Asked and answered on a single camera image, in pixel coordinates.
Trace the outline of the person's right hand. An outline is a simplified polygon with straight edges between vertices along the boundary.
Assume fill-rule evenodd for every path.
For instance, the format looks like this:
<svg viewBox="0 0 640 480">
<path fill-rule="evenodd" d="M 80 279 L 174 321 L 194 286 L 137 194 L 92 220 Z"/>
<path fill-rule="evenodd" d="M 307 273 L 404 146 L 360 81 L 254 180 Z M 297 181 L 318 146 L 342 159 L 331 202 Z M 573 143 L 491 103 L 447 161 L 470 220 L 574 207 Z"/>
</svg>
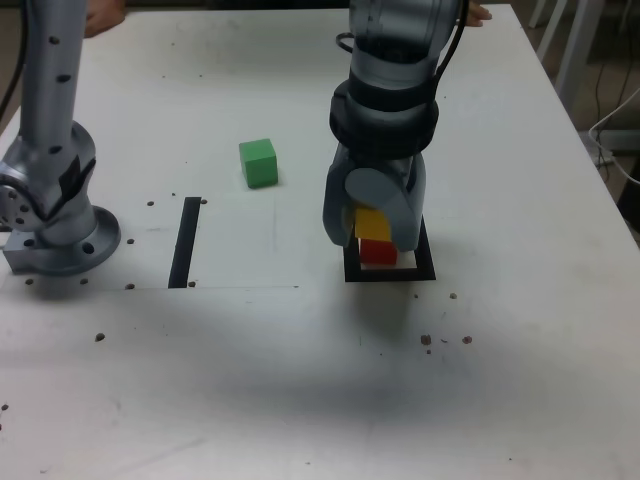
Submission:
<svg viewBox="0 0 640 480">
<path fill-rule="evenodd" d="M 89 0 L 84 36 L 95 37 L 118 26 L 125 18 L 125 0 Z"/>
</svg>

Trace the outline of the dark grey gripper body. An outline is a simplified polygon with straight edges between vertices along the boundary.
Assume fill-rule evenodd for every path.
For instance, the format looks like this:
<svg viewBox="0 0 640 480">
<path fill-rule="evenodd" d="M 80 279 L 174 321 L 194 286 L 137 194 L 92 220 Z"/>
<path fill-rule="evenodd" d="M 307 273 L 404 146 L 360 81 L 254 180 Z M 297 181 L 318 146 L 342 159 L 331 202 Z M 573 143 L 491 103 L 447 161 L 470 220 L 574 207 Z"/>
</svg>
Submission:
<svg viewBox="0 0 640 480">
<path fill-rule="evenodd" d="M 338 157 L 345 158 L 347 162 L 350 162 L 356 168 L 373 168 L 380 171 L 394 172 L 395 174 L 409 174 L 413 168 L 413 164 L 418 159 L 421 159 L 422 155 L 417 154 L 404 158 L 382 159 L 340 145 L 338 148 Z"/>
</svg>

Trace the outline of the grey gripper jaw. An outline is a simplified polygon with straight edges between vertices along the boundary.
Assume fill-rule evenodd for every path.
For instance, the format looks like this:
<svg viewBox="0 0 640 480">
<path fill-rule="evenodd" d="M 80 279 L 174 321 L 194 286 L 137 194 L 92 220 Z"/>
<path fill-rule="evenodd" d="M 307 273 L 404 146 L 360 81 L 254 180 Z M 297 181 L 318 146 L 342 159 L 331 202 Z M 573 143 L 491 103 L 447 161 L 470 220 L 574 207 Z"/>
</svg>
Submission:
<svg viewBox="0 0 640 480">
<path fill-rule="evenodd" d="M 331 242 L 345 247 L 351 235 L 351 200 L 345 190 L 345 179 L 352 169 L 349 150 L 338 148 L 326 179 L 322 220 Z"/>
<path fill-rule="evenodd" d="M 355 235 L 360 239 L 390 242 L 400 252 L 419 244 L 426 185 L 423 158 L 409 174 L 357 168 L 345 181 L 356 202 Z"/>
</svg>

